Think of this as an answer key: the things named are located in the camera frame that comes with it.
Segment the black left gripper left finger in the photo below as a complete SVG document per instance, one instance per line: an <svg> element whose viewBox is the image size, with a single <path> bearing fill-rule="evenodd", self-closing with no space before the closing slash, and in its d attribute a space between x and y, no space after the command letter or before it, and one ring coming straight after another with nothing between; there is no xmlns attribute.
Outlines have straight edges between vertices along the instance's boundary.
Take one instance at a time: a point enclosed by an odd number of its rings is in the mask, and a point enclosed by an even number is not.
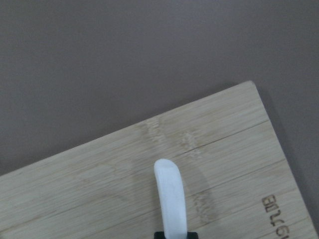
<svg viewBox="0 0 319 239"><path fill-rule="evenodd" d="M154 239L165 239L164 232L155 232L154 233Z"/></svg>

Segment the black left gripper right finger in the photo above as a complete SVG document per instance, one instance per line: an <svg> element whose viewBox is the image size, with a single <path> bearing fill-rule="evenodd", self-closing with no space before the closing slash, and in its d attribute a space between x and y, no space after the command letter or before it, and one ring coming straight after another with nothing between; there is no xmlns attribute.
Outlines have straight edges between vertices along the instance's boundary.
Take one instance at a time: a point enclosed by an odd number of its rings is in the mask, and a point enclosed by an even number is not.
<svg viewBox="0 0 319 239"><path fill-rule="evenodd" d="M187 232L187 239L198 239L198 233L197 232Z"/></svg>

